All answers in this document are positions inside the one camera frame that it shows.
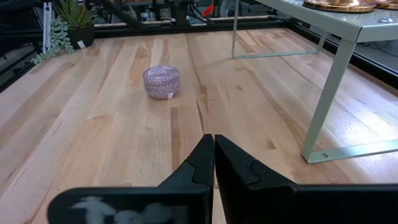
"wood grain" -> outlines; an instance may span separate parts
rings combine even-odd
[[[298,183],[398,182],[398,153],[307,164],[300,147],[333,61],[233,60],[230,32],[96,40],[32,69],[0,94],[1,223],[46,223],[61,191],[156,186],[204,133],[224,134]],[[311,50],[287,29],[240,30],[237,54]],[[151,66],[180,70],[180,93],[146,95]],[[316,150],[396,139],[398,92],[349,66]],[[218,189],[213,221],[225,223]]]

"hanging plant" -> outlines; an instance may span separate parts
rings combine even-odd
[[[62,21],[59,16],[54,19],[51,22],[51,48],[46,51],[46,53],[38,54],[36,58],[32,59],[31,62],[33,62],[35,65],[40,64],[44,60],[55,56],[55,54],[57,54],[61,50],[61,47],[64,47],[65,50],[70,54],[74,53],[75,50],[70,43],[70,38],[68,37],[67,31],[68,22]]]
[[[74,49],[89,47],[94,42],[95,7],[88,10],[75,0],[54,1],[53,5],[59,16],[51,22],[51,48],[32,59],[36,65],[55,56],[61,47],[72,54]]]

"succulent plant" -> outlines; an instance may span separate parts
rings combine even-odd
[[[95,7],[88,10],[75,0],[60,0],[59,4],[54,4],[54,8],[61,19],[68,22],[70,28],[90,26],[96,16]]]
[[[55,54],[57,54],[61,50],[61,47],[64,47],[65,50],[70,54],[74,53],[75,50],[70,43],[67,31],[68,22],[62,21],[59,16],[54,19],[51,22],[51,48],[46,51],[46,53],[38,54],[36,58],[33,58],[31,60],[31,62],[33,62],[35,65],[40,64],[44,60],[55,56]]]

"cable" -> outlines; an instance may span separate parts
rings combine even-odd
[[[385,50],[383,50],[383,49],[380,49],[380,50],[381,50],[382,52],[388,54],[388,55],[393,56],[393,57],[398,57],[398,55],[394,55],[394,54],[392,54],[392,53],[390,53],[390,52],[387,52],[387,51],[385,51]]]
[[[366,42],[366,43],[363,44],[363,46],[364,47],[370,47],[370,48],[372,48],[374,50],[380,50],[381,52],[383,52],[385,54],[388,54],[390,56],[393,56],[393,57],[398,57],[398,55],[394,55],[394,54],[392,54],[392,53],[390,53],[390,52],[388,52],[388,51],[383,49],[384,47],[387,47],[391,42],[392,42],[392,40],[388,40],[383,46],[379,46],[377,44],[377,42]]]
[[[213,10],[211,11],[211,13],[210,13],[210,14],[211,14],[212,16],[214,16],[214,15],[213,15],[214,8],[215,8],[215,7],[214,7],[214,0],[211,0],[211,5],[213,6]]]
[[[199,11],[199,9],[196,6],[191,4],[191,7],[193,10],[195,10],[197,13],[199,13],[199,15],[201,15],[201,12]],[[213,24],[213,21],[211,21],[211,19],[209,19],[207,16],[205,16],[203,18],[205,18],[207,20],[206,24]]]
[[[112,23],[112,16],[113,14],[106,10],[101,3],[98,1],[85,1],[88,6],[92,4],[92,7],[98,7],[97,10],[97,17],[103,18],[105,23],[111,24]]]
[[[162,11],[164,11],[164,12],[166,12],[169,16],[171,16],[171,13],[170,12],[168,12],[166,9],[160,9],[160,10],[162,10]]]
[[[198,17],[198,16],[195,15],[195,14],[190,14],[190,13],[188,13],[187,15],[190,16],[190,17],[193,17],[193,18],[195,18],[195,19],[197,19],[197,20],[199,20],[199,21],[201,21],[201,22],[204,22],[205,24],[210,25],[210,23],[209,23],[208,21],[206,21],[206,20],[204,20],[204,19]]]

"plant pot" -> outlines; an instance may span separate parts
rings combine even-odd
[[[94,24],[82,28],[69,28],[68,37],[74,49],[89,47],[95,39]]]

